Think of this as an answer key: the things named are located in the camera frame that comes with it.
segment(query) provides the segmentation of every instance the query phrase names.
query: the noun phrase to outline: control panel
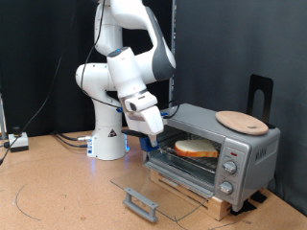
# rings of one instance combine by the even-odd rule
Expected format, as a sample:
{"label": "control panel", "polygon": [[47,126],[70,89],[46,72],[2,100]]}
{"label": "control panel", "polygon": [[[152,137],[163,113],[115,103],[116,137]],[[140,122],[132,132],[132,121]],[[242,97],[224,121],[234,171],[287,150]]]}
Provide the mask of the control panel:
{"label": "control panel", "polygon": [[243,174],[245,154],[242,151],[226,147],[222,159],[217,194],[230,203],[236,203],[240,179]]}

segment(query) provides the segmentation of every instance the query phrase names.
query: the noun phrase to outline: bread slice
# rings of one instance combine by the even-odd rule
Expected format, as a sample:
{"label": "bread slice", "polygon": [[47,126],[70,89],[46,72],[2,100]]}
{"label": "bread slice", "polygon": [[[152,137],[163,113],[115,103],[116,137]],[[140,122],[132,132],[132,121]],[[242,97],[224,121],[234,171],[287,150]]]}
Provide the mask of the bread slice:
{"label": "bread slice", "polygon": [[185,140],[175,143],[175,151],[179,156],[218,157],[219,153],[209,140]]}

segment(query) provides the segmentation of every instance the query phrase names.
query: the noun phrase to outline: toaster oven knob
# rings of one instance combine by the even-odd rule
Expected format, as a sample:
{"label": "toaster oven knob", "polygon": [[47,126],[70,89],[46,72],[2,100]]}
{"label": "toaster oven knob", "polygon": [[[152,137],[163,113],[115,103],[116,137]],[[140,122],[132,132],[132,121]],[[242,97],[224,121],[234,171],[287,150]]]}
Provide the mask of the toaster oven knob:
{"label": "toaster oven knob", "polygon": [[220,189],[223,193],[225,193],[225,194],[227,194],[227,195],[230,195],[230,194],[232,193],[232,191],[233,191],[232,184],[230,184],[230,183],[227,182],[227,181],[225,181],[225,182],[223,182],[222,184],[220,184],[219,189]]}
{"label": "toaster oven knob", "polygon": [[235,174],[237,172],[237,166],[232,161],[227,161],[223,164],[223,169],[225,169],[230,174]]}

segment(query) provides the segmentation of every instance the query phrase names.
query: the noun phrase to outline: robotic arm link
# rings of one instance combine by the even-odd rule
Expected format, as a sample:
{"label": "robotic arm link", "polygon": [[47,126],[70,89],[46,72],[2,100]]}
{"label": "robotic arm link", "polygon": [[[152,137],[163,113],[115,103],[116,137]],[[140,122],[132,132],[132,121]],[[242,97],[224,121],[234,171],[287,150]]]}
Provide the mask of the robotic arm link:
{"label": "robotic arm link", "polygon": [[[91,152],[94,148],[95,153],[89,156],[96,155],[97,158],[108,160],[120,158],[125,154],[125,150],[120,150],[123,145],[119,144],[125,141],[120,132],[121,115],[114,107],[108,105],[120,104],[106,92],[117,90],[129,128],[148,135],[152,146],[155,147],[156,134],[163,131],[163,122],[155,106],[157,99],[148,92],[146,84],[169,79],[175,71],[176,62],[166,45],[154,13],[150,8],[143,6],[142,0],[99,2],[101,4],[97,8],[95,19],[95,48],[107,56],[107,64],[87,64],[84,72],[85,66],[82,65],[77,70],[76,79],[81,86],[83,78],[83,89],[88,95],[106,103],[93,100],[96,127],[92,140],[95,140],[95,144],[90,144]],[[152,49],[135,56],[131,48],[123,47],[122,28],[147,30],[153,43]],[[107,135],[109,129],[116,136],[110,138]]]}

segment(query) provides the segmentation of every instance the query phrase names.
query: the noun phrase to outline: glass pane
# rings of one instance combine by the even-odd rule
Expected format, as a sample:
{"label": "glass pane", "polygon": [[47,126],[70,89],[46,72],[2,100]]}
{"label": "glass pane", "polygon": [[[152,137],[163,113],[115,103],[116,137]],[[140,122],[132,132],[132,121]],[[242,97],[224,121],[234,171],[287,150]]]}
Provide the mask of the glass pane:
{"label": "glass pane", "polygon": [[[193,213],[201,204],[205,202],[205,198],[198,198],[197,205],[191,204],[168,190],[160,187],[151,181],[151,170],[142,166],[135,171],[129,172],[123,176],[112,179],[112,183],[121,189],[127,187],[133,188],[137,193],[145,196],[153,202],[159,204],[156,211],[163,214],[173,221],[185,218]],[[133,199],[133,202],[142,209],[149,212],[149,208],[142,204],[139,200]]]}

